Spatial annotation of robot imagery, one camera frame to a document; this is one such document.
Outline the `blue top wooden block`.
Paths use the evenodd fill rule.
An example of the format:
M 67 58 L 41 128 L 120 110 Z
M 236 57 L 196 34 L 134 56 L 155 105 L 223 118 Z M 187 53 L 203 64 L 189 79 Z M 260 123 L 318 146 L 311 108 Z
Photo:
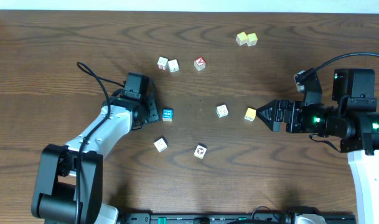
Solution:
M 162 120 L 163 121 L 172 121 L 173 120 L 174 111 L 171 109 L 163 109 L 162 111 Z

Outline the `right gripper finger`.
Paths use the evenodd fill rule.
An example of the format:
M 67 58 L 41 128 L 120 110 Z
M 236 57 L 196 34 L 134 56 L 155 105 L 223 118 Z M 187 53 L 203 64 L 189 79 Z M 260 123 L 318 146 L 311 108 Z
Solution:
M 257 114 L 273 114 L 278 108 L 281 100 L 272 100 L 256 110 Z
M 279 121 L 275 121 L 273 117 L 264 117 L 260 116 L 260 119 L 264 124 L 273 132 L 280 132 L 281 123 Z

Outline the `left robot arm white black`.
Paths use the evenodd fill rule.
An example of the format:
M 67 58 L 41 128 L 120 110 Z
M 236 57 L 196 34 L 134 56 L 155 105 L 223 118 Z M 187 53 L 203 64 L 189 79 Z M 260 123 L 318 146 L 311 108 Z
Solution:
M 81 134 L 44 148 L 32 215 L 45 223 L 120 223 L 119 210 L 103 202 L 103 160 L 123 136 L 159 120 L 153 80 L 129 74 Z

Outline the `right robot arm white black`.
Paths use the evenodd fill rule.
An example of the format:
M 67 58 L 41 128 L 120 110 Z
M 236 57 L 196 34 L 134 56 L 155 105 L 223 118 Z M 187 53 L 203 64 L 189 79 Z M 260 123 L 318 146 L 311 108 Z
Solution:
M 332 100 L 322 104 L 316 72 L 297 83 L 301 101 L 273 100 L 256 110 L 257 117 L 274 132 L 286 123 L 289 133 L 340 138 L 337 151 L 347 155 L 355 184 L 359 223 L 379 223 L 379 113 L 372 69 L 340 68 L 333 78 Z

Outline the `white green wooden block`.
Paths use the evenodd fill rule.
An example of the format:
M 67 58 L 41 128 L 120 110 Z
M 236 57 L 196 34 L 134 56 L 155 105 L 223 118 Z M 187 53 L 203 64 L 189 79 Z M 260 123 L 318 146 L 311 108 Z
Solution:
M 226 104 L 216 107 L 216 113 L 219 118 L 225 117 L 228 115 L 228 108 Z

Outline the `white block letter B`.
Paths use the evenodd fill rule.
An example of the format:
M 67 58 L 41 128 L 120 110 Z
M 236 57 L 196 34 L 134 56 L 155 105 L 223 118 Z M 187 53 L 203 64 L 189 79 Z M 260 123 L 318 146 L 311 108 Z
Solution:
M 154 142 L 154 145 L 156 147 L 156 149 L 159 151 L 159 152 L 162 152 L 163 150 L 167 149 L 168 146 L 167 146 L 167 143 L 165 141 L 164 138 L 160 138 L 158 139 L 157 141 Z

